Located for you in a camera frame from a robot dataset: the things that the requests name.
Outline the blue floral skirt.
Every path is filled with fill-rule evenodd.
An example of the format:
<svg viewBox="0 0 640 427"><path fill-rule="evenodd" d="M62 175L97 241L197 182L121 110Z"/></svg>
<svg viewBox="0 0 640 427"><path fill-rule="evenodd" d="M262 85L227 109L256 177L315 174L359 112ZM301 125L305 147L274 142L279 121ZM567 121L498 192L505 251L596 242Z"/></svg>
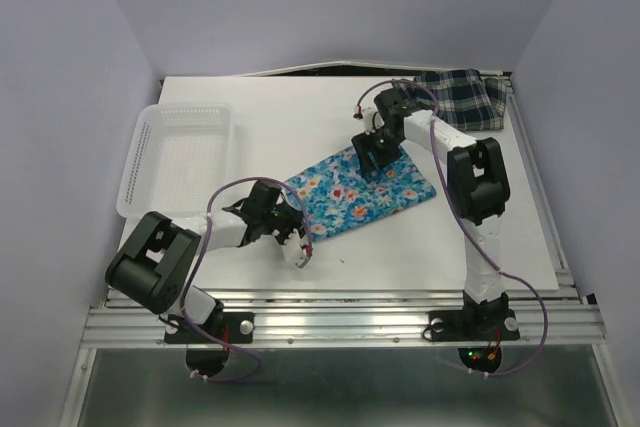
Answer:
<svg viewBox="0 0 640 427"><path fill-rule="evenodd" d="M328 240L436 197L409 155L366 177L355 149L345 148L286 180L302 199L313 241Z"/></svg>

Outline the navy plaid skirt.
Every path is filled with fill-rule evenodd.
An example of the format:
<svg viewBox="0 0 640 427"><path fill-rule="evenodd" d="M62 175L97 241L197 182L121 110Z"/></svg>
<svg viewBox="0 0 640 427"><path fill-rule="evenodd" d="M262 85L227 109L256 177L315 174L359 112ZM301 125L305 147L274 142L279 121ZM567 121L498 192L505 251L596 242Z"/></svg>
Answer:
<svg viewBox="0 0 640 427"><path fill-rule="evenodd" d="M393 83L400 97L410 106L434 109L432 92L440 108L438 117L463 132L499 131L504 128L508 86L497 77L483 77L475 69L424 71L413 84Z"/></svg>

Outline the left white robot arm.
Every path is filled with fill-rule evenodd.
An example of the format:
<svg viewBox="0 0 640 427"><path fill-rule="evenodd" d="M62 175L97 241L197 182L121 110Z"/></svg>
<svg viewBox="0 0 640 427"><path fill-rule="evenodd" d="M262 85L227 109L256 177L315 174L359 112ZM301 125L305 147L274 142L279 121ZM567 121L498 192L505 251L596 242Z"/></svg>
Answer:
<svg viewBox="0 0 640 427"><path fill-rule="evenodd" d="M144 214L109 263L105 282L156 315L176 317L199 340L221 339L223 305L194 285L195 275L207 253L264 236L297 268L313 256L309 216L293 188L266 177L234 181L193 221Z"/></svg>

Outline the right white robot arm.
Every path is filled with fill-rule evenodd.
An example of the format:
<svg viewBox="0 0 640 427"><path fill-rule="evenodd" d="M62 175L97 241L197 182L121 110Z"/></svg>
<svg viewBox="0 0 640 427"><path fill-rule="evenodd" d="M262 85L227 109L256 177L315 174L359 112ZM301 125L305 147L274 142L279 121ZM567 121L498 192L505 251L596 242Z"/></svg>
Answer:
<svg viewBox="0 0 640 427"><path fill-rule="evenodd" d="M400 100L390 90L372 108L356 106L364 130L352 139L360 171L368 177L400 157L413 142L428 150L446 200L464 235L466 279L458 310L428 314L423 337L431 342L514 341L520 332L497 265L501 218L510 198L506 168L497 140L473 137L447 124L437 108Z"/></svg>

